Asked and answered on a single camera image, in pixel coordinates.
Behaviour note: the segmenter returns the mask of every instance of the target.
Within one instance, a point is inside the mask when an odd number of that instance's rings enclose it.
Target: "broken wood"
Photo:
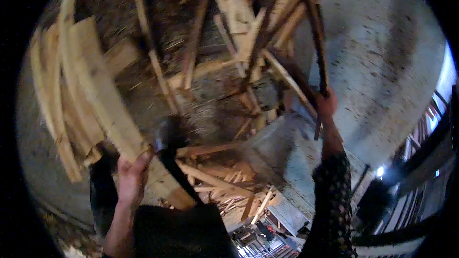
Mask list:
[[[253,192],[247,190],[247,189],[243,189],[243,188],[240,188],[238,186],[234,186],[233,184],[231,183],[228,183],[226,181],[223,181],[215,176],[212,176],[212,175],[208,175],[196,168],[193,168],[189,165],[186,165],[186,164],[182,164],[182,163],[178,163],[178,165],[180,166],[180,168],[182,169],[182,171],[184,173],[186,173],[187,175],[192,175],[194,177],[196,177],[198,180],[200,181],[204,181],[204,182],[207,182],[213,186],[217,186],[217,187],[221,187],[223,189],[225,189],[226,192],[230,192],[230,193],[235,193],[235,194],[239,194],[239,195],[242,195],[242,196],[245,196],[245,197],[249,197],[250,195],[253,194]]]
[[[62,0],[58,17],[59,45],[62,55],[62,69],[66,84],[72,99],[72,104],[77,110],[79,120],[84,122],[84,132],[88,135],[92,145],[104,139],[104,132],[97,122],[94,110],[89,104],[84,89],[78,81],[75,68],[74,50],[70,47],[69,30],[74,23],[76,0]]]
[[[274,190],[274,186],[271,186],[269,188],[268,193],[266,194],[266,197],[263,199],[263,202],[261,203],[260,208],[258,209],[257,213],[255,214],[255,217],[253,217],[253,220],[252,222],[250,222],[250,224],[253,225],[258,221],[258,219],[260,218],[260,215],[263,213],[263,210],[266,208],[266,205],[268,204],[269,200],[271,199],[273,195],[273,190]]]
[[[129,38],[123,38],[104,54],[105,64],[112,78],[115,78],[127,66],[137,62],[141,52],[136,44]]]
[[[289,73],[285,70],[285,68],[276,60],[276,58],[269,52],[268,50],[264,49],[262,54],[266,57],[266,59],[271,62],[271,66],[276,69],[276,71],[282,76],[284,81],[290,86],[292,90],[295,91],[296,95],[300,99],[303,106],[306,108],[307,112],[311,115],[314,121],[317,119],[317,112],[302,92],[298,84],[295,80],[289,75]]]
[[[183,89],[188,90],[191,88],[191,81],[193,79],[193,70],[196,64],[197,50],[201,38],[202,27],[204,19],[206,18],[207,7],[210,0],[199,0],[199,4],[195,13],[195,23],[191,32],[191,38],[188,42],[184,62],[185,78],[183,79]]]
[[[178,158],[182,158],[182,157],[188,158],[193,155],[198,156],[198,155],[209,154],[209,153],[214,153],[214,152],[222,152],[222,151],[236,148],[243,142],[244,142],[243,140],[239,140],[239,141],[234,141],[234,142],[230,142],[230,143],[218,145],[218,146],[182,147],[177,150],[177,157]]]

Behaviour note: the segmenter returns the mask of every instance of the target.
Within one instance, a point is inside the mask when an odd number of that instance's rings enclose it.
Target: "wooden stick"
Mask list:
[[[236,60],[232,59],[232,60],[228,60],[226,62],[214,62],[214,61],[212,61],[212,62],[209,62],[209,64],[206,64],[206,63],[198,64],[198,67],[194,71],[193,76],[195,78],[199,78],[199,77],[202,77],[202,76],[208,74],[209,72],[218,71],[220,69],[223,69],[223,68],[229,67],[231,65],[234,65],[235,63],[236,63]],[[168,84],[169,84],[171,89],[178,89],[178,88],[180,88],[184,78],[185,78],[185,73],[184,72],[178,72],[174,76],[172,76],[169,79],[167,79],[167,82],[168,82]]]
[[[266,197],[263,199],[263,202],[261,203],[261,206],[258,209],[257,214],[255,214],[255,217],[253,218],[252,222],[250,222],[250,224],[253,225],[258,221],[258,219],[260,218],[261,213],[263,212],[263,210],[265,209],[266,205],[268,204],[270,198],[273,195],[273,190],[274,190],[274,186],[271,186],[269,188],[268,193],[266,194]]]
[[[320,93],[328,96],[328,73],[325,63],[325,50],[324,50],[324,25],[319,16],[319,10],[312,0],[302,0],[306,5],[309,14],[309,23],[313,32],[314,45],[317,51],[317,64],[320,74]],[[314,132],[314,140],[318,140],[320,136],[320,128],[322,126],[321,119],[317,118],[316,128]]]
[[[178,108],[175,105],[175,98],[173,98],[173,93],[169,91],[169,86],[164,80],[163,71],[161,70],[161,63],[158,58],[158,54],[154,48],[152,33],[150,32],[150,25],[148,24],[148,19],[146,17],[146,9],[144,0],[135,0],[135,6],[137,8],[137,14],[139,15],[139,22],[141,26],[142,34],[146,39],[146,44],[148,49],[148,56],[152,62],[153,71],[155,72],[156,78],[158,79],[159,87],[161,92],[166,97],[166,101],[171,109],[173,114],[177,114]]]
[[[249,200],[247,201],[246,208],[244,209],[244,212],[242,213],[242,216],[240,218],[241,221],[245,221],[247,217],[249,217],[250,210],[252,209],[252,204],[255,196],[251,195],[249,196]]]
[[[75,160],[70,146],[70,141],[67,136],[67,132],[64,125],[64,118],[62,115],[62,105],[60,102],[60,52],[56,53],[56,60],[54,66],[49,67],[49,78],[52,80],[52,89],[49,94],[44,93],[43,87],[46,84],[45,76],[43,74],[43,65],[41,63],[41,29],[37,29],[31,41],[30,48],[30,60],[33,72],[33,82],[37,91],[37,99],[41,104],[46,104],[45,108],[48,110],[49,125],[53,125],[50,130],[51,136],[56,144],[57,152],[59,153],[62,165],[67,173],[67,176],[71,182],[77,182],[82,180],[82,176],[79,171],[79,167]]]
[[[214,153],[214,152],[222,152],[222,151],[236,148],[243,142],[244,142],[243,140],[238,140],[238,141],[234,141],[234,142],[230,142],[230,143],[218,145],[218,146],[182,147],[177,150],[177,157],[179,158],[187,157],[188,158],[194,155],[203,155],[203,154],[209,154],[209,153]]]
[[[193,79],[193,70],[196,64],[197,50],[199,46],[199,40],[201,38],[202,27],[204,25],[204,19],[206,18],[207,7],[209,6],[210,0],[199,0],[198,7],[195,14],[195,24],[191,33],[191,39],[188,43],[188,47],[185,54],[184,62],[184,73],[185,78],[183,79],[183,89],[188,90],[191,88],[191,82]]]
[[[245,196],[245,197],[250,197],[250,195],[253,195],[253,192],[247,190],[247,189],[243,189],[243,188],[240,188],[238,186],[234,186],[233,184],[231,183],[228,183],[226,181],[222,181],[221,179],[215,177],[215,176],[212,176],[212,175],[208,175],[196,168],[193,168],[189,165],[186,165],[186,164],[182,164],[182,163],[179,163],[179,166],[180,168],[182,169],[182,171],[184,173],[186,173],[187,175],[192,175],[194,177],[196,177],[198,180],[200,181],[204,181],[204,182],[207,182],[213,186],[217,186],[217,187],[221,187],[223,189],[226,189],[227,192],[231,192],[231,193],[236,193],[236,194],[239,194],[239,195],[242,195],[242,196]]]
[[[278,73],[282,76],[284,81],[290,86],[291,89],[293,89],[300,99],[301,103],[305,106],[307,112],[311,115],[314,121],[317,120],[317,112],[305,96],[305,94],[302,92],[298,84],[295,82],[295,80],[289,75],[289,73],[285,70],[285,68],[276,60],[276,58],[269,52],[268,50],[264,49],[262,51],[262,54],[266,57],[268,61],[271,62],[271,66],[275,68]]]
[[[242,79],[242,82],[240,84],[240,90],[242,93],[244,93],[247,90],[247,87],[250,83],[250,78],[253,72],[253,69],[255,68],[255,64],[258,59],[258,54],[261,49],[263,49],[266,46],[267,43],[267,38],[266,38],[266,31],[269,25],[269,18],[271,15],[271,12],[274,8],[274,5],[276,4],[276,0],[270,0],[268,7],[266,9],[266,16],[263,17],[263,21],[261,23],[260,27],[260,32],[257,34],[257,38],[255,40],[254,47],[252,48],[252,51],[250,53],[249,57],[249,66],[246,71],[246,76],[245,78]]]
[[[238,129],[236,135],[234,136],[233,140],[237,140],[240,135],[244,133],[244,131],[249,127],[249,124],[252,122],[252,118],[247,118],[246,121],[242,124],[242,126]]]

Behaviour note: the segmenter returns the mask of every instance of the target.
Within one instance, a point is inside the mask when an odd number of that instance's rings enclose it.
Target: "wooden plank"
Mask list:
[[[282,76],[282,78],[290,86],[290,88],[295,91],[301,103],[303,104],[303,106],[305,106],[306,110],[308,111],[308,113],[311,115],[311,117],[315,121],[317,119],[317,112],[315,111],[315,109],[313,108],[309,100],[306,98],[305,94],[301,91],[298,84],[292,79],[289,73],[284,69],[284,67],[276,60],[276,58],[274,58],[274,56],[268,50],[264,49],[262,51],[262,54],[271,63],[271,66]]]
[[[57,28],[56,25],[53,25],[49,28],[49,31],[45,33],[45,50],[44,53],[48,53],[50,48],[56,48],[56,43],[53,42],[53,38],[51,38],[50,33],[52,32],[52,28]],[[48,60],[46,60],[45,66],[43,66],[41,61],[41,29],[37,29],[34,33],[32,41],[30,43],[30,63],[32,66],[32,79],[33,79],[33,87],[35,89],[35,96],[37,97],[38,106],[40,108],[40,112],[44,118],[46,123],[46,127],[53,138],[56,140],[56,131],[54,127],[54,121],[52,117],[52,109],[51,109],[51,100],[50,92],[51,88],[53,87],[53,66],[55,65],[55,53],[49,54]]]
[[[130,161],[149,149],[124,106],[101,54],[95,20],[89,17],[70,28],[72,49],[76,54],[77,76],[108,138]]]
[[[171,109],[172,114],[177,114],[179,111],[176,106],[176,101],[174,94],[170,92],[167,82],[164,80],[163,71],[161,70],[161,63],[158,58],[158,54],[154,49],[153,37],[150,32],[150,25],[148,24],[148,19],[146,17],[146,9],[144,0],[135,0],[135,6],[137,8],[137,14],[139,15],[139,22],[141,26],[142,34],[144,35],[147,43],[147,47],[150,50],[148,56],[152,62],[153,71],[158,79],[158,84],[161,89],[161,92],[166,97],[166,101]]]
[[[239,195],[242,195],[242,196],[245,196],[245,197],[250,197],[250,195],[253,195],[253,192],[247,190],[247,189],[243,189],[243,188],[240,188],[238,186],[234,186],[233,184],[231,183],[228,183],[226,181],[223,181],[215,176],[212,176],[212,175],[208,175],[196,168],[193,168],[189,165],[186,165],[186,164],[182,164],[180,163],[179,164],[180,168],[182,169],[182,171],[184,173],[186,173],[187,175],[193,175],[194,177],[196,177],[198,180],[200,181],[204,181],[204,182],[207,182],[213,186],[217,186],[217,187],[221,187],[223,189],[226,189],[227,192],[230,192],[230,193],[235,193],[235,194],[239,194]]]
[[[218,71],[220,69],[232,66],[235,63],[236,63],[236,60],[234,60],[234,59],[228,60],[226,62],[221,62],[219,60],[207,61],[207,62],[204,62],[204,63],[201,63],[201,64],[197,65],[197,68],[194,71],[193,77],[199,78],[199,77],[202,77],[204,75],[207,75],[210,72]],[[184,77],[185,77],[185,73],[184,72],[178,72],[174,76],[172,76],[169,79],[167,79],[167,82],[168,82],[170,88],[171,89],[180,88]]]
[[[118,89],[105,67],[94,18],[82,20],[70,28],[72,48],[78,60],[77,75],[86,89],[89,101],[106,130],[108,138],[120,153],[125,153],[131,162],[149,150],[149,144],[140,134],[129,112],[123,105]],[[179,186],[158,158],[150,162],[149,179],[154,180],[155,191],[179,209],[194,206],[194,200]]]
[[[79,120],[84,122],[84,132],[88,135],[93,145],[104,139],[104,132],[97,122],[94,111],[89,104],[84,89],[78,81],[75,71],[74,50],[70,47],[69,30],[74,23],[76,0],[62,0],[60,5],[59,44],[62,54],[62,69],[69,89],[72,104],[77,110]]]
[[[201,39],[202,27],[204,20],[206,19],[207,7],[209,6],[210,0],[199,0],[196,13],[195,23],[191,32],[191,38],[188,42],[188,46],[185,53],[184,62],[184,73],[185,78],[183,79],[183,89],[188,90],[191,88],[191,82],[193,80],[193,70],[196,65],[197,51],[199,47],[199,41]]]
[[[250,210],[252,209],[252,204],[255,196],[251,195],[249,196],[249,200],[247,201],[246,208],[244,208],[244,212],[242,213],[242,216],[240,218],[241,221],[245,221],[247,217],[249,217]]]
[[[123,38],[104,54],[107,70],[115,78],[127,66],[137,62],[141,52],[137,45],[129,38]]]
[[[260,218],[261,213],[263,212],[263,210],[265,209],[266,205],[268,204],[268,201],[270,200],[270,198],[273,195],[273,190],[274,190],[274,186],[271,186],[269,188],[268,193],[266,194],[266,197],[263,199],[263,202],[261,203],[260,208],[258,209],[257,213],[255,214],[255,217],[253,218],[252,222],[250,222],[250,224],[255,224],[258,221],[258,219]]]
[[[62,115],[62,106],[60,103],[60,52],[55,55],[54,62],[47,62],[48,76],[44,73],[44,68],[41,63],[41,29],[37,29],[31,41],[30,48],[30,61],[33,72],[33,83],[36,89],[38,100],[41,101],[40,105],[44,105],[48,112],[50,120],[49,125],[53,125],[53,139],[56,144],[57,152],[59,153],[62,165],[67,173],[71,182],[81,181],[82,177],[79,172],[79,167],[75,160],[68,139],[64,119]],[[49,92],[45,93],[44,86],[50,86]]]
[[[234,141],[234,142],[230,142],[230,143],[218,145],[218,146],[182,147],[177,150],[177,157],[178,158],[181,158],[181,157],[188,158],[194,155],[203,155],[203,154],[209,154],[209,153],[214,153],[214,152],[226,151],[226,150],[238,147],[243,142],[244,142],[243,140],[239,140],[239,141]]]

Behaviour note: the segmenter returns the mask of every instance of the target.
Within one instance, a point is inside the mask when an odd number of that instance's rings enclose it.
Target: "hand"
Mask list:
[[[324,97],[321,94],[315,96],[316,100],[316,111],[322,121],[333,119],[333,114],[338,109],[338,99],[336,98],[335,92],[332,88],[328,88],[328,97]]]
[[[142,201],[145,183],[148,177],[148,163],[153,158],[144,152],[134,163],[129,163],[125,154],[118,159],[118,203],[130,205],[137,209]]]

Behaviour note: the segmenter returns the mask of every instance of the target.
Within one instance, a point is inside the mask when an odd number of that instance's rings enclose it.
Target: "patterned sleeve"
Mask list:
[[[351,244],[351,172],[346,153],[323,161],[313,174],[315,216],[299,257],[357,257]]]

